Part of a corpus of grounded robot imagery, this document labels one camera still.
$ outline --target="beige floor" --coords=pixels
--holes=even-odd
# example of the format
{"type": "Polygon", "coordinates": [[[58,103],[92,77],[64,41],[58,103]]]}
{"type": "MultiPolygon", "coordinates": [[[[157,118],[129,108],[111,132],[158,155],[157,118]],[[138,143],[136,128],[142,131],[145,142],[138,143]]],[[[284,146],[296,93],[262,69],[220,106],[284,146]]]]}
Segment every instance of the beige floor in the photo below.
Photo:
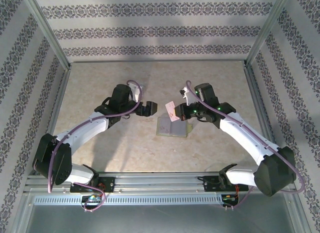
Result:
{"type": "Polygon", "coordinates": [[[151,117],[131,115],[100,133],[73,155],[72,162],[98,171],[219,171],[231,163],[254,165],[250,155],[213,124],[190,120],[187,138],[156,135],[165,104],[184,102],[179,90],[210,83],[220,102],[234,106],[252,127],[259,123],[240,61],[74,63],[55,134],[87,118],[117,84],[133,79],[144,86],[144,101],[158,103],[151,117]]]}

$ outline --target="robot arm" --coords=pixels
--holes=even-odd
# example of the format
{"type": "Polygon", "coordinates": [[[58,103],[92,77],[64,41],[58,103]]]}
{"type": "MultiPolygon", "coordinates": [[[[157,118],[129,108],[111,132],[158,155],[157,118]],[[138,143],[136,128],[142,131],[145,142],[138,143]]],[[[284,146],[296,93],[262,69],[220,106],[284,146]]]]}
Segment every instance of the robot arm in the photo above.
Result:
{"type": "Polygon", "coordinates": [[[180,104],[175,108],[176,116],[182,121],[196,117],[201,122],[213,123],[218,129],[221,129],[235,139],[251,155],[257,165],[252,168],[244,168],[237,164],[228,165],[219,172],[221,188],[243,184],[258,187],[265,195],[272,196],[296,180],[296,174],[268,147],[258,142],[243,126],[247,126],[270,148],[278,152],[294,166],[294,152],[290,148],[280,148],[278,145],[270,142],[250,127],[230,104],[226,102],[219,103],[209,83],[197,85],[194,90],[203,102],[238,120],[242,124],[239,125],[229,118],[209,110],[199,103],[186,88],[181,90],[180,93],[187,103],[180,104]]]}
{"type": "MultiPolygon", "coordinates": [[[[55,155],[52,168],[52,182],[56,185],[60,185],[67,181],[96,187],[99,174],[88,166],[72,164],[72,155],[91,138],[106,131],[115,123],[119,122],[121,116],[109,118],[104,116],[121,114],[132,109],[138,102],[139,93],[139,88],[134,84],[118,84],[114,88],[112,96],[106,98],[102,104],[80,124],[88,120],[91,121],[90,123],[76,129],[71,135],[68,135],[68,133],[77,128],[79,124],[56,136],[52,136],[48,133],[45,134],[39,142],[32,163],[33,168],[48,178],[52,152],[56,145],[68,135],[68,138],[64,140],[55,155]]],[[[158,105],[152,101],[147,101],[146,106],[143,106],[143,103],[140,102],[132,113],[135,113],[138,116],[149,117],[157,112],[157,107],[158,105]]]]}

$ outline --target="pink card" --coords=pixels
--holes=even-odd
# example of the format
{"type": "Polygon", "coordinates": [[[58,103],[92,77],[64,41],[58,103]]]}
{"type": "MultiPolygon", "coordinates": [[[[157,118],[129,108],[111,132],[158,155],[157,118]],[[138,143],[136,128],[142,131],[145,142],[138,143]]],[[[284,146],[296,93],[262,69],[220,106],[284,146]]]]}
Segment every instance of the pink card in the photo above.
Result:
{"type": "Polygon", "coordinates": [[[177,120],[180,120],[180,118],[176,116],[176,113],[175,113],[175,103],[174,103],[173,101],[165,104],[165,108],[166,108],[166,110],[168,111],[170,120],[171,120],[172,122],[175,122],[175,121],[177,121],[177,120]]]}

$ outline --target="work surface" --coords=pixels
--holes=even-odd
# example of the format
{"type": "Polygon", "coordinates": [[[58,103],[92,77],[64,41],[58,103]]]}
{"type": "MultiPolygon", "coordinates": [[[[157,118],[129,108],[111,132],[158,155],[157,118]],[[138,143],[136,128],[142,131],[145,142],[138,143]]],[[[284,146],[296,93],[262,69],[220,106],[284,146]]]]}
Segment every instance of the work surface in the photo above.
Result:
{"type": "Polygon", "coordinates": [[[142,101],[158,104],[150,117],[131,115],[89,140],[72,156],[75,164],[97,171],[219,171],[231,163],[254,165],[250,155],[211,123],[189,120],[187,137],[156,135],[165,104],[185,100],[179,90],[210,83],[220,102],[228,102],[260,132],[256,111],[240,61],[159,61],[74,63],[54,134],[85,120],[117,84],[133,79],[144,87],[142,101]]]}

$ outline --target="patterned wallpaper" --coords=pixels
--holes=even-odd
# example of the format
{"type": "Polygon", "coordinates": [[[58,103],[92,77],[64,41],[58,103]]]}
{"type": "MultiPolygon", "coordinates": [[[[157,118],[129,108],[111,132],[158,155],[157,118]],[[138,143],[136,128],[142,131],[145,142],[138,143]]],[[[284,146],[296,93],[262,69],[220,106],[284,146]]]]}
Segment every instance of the patterned wallpaper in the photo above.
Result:
{"type": "Polygon", "coordinates": [[[276,0],[37,0],[70,62],[242,59],[276,0]]]}
{"type": "Polygon", "coordinates": [[[4,233],[12,227],[65,71],[23,0],[0,0],[0,9],[0,233],[4,233]]]}
{"type": "Polygon", "coordinates": [[[320,1],[288,0],[252,63],[274,140],[295,152],[300,199],[320,232],[320,1]]]}

